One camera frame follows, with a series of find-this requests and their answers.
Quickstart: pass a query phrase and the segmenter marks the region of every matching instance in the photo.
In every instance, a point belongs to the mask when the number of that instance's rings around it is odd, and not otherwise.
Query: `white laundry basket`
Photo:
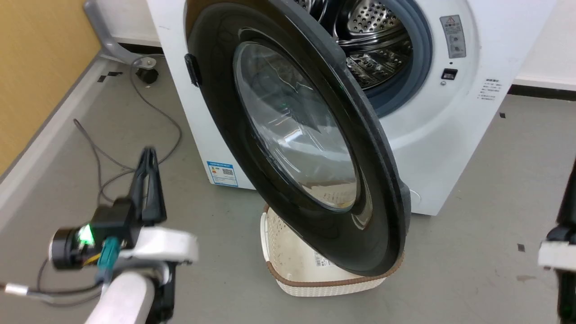
[[[260,237],[268,270],[280,288],[292,296],[336,296],[372,289],[402,262],[377,277],[349,273],[310,248],[268,205],[262,213]]]

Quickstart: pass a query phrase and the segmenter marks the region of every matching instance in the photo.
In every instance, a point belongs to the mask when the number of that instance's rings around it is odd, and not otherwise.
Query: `yellow wire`
[[[100,259],[100,255],[101,255],[101,253],[98,253],[98,254],[94,255],[93,257],[90,257],[88,260],[86,260],[86,261],[84,262],[84,264],[83,264],[82,266],[87,266],[87,265],[89,265],[90,263],[93,263],[93,262],[95,262],[95,261],[98,261],[98,259]]]

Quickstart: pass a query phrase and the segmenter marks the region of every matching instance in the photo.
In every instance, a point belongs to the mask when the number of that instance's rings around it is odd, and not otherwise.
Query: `cable connector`
[[[47,302],[51,302],[54,299],[52,296],[46,295],[45,293],[36,292],[34,291],[34,289],[30,289],[30,287],[24,285],[7,283],[2,284],[2,288],[4,290],[4,293],[7,293],[8,295],[29,297],[34,299],[45,300]]]
[[[120,254],[120,241],[118,238],[110,237],[104,240],[102,252],[98,259],[98,272],[96,273],[96,282],[109,284],[112,282],[114,264]]]

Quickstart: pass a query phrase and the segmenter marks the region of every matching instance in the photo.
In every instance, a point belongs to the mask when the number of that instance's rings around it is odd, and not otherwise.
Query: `brown basket rim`
[[[264,206],[264,213],[268,213],[270,206],[266,204]],[[346,279],[346,280],[337,280],[337,281],[292,281],[282,277],[274,266],[272,266],[272,262],[266,261],[266,266],[268,267],[268,271],[274,277],[274,279],[278,280],[279,282],[291,286],[291,287],[334,287],[334,286],[346,286],[346,285],[355,285],[355,284],[363,284],[365,282],[370,282],[374,280],[379,280],[383,278],[387,278],[394,274],[404,261],[404,252],[402,252],[402,256],[400,259],[394,264],[394,266],[388,270],[386,273],[381,274],[375,277],[361,277],[361,278],[354,278],[354,279]]]

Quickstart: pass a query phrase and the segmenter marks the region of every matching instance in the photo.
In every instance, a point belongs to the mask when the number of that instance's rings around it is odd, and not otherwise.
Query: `baseboard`
[[[107,75],[117,67],[117,62],[95,59],[5,174],[0,182],[0,231],[14,216],[75,130],[72,120],[82,118],[100,94],[106,83],[106,79],[98,82],[100,76]]]
[[[576,78],[574,80],[559,80],[534,76],[517,76],[513,84],[533,86],[536,88],[558,89],[576,91]]]
[[[508,94],[525,97],[576,101],[576,91],[539,88],[537,86],[513,84],[508,90]]]

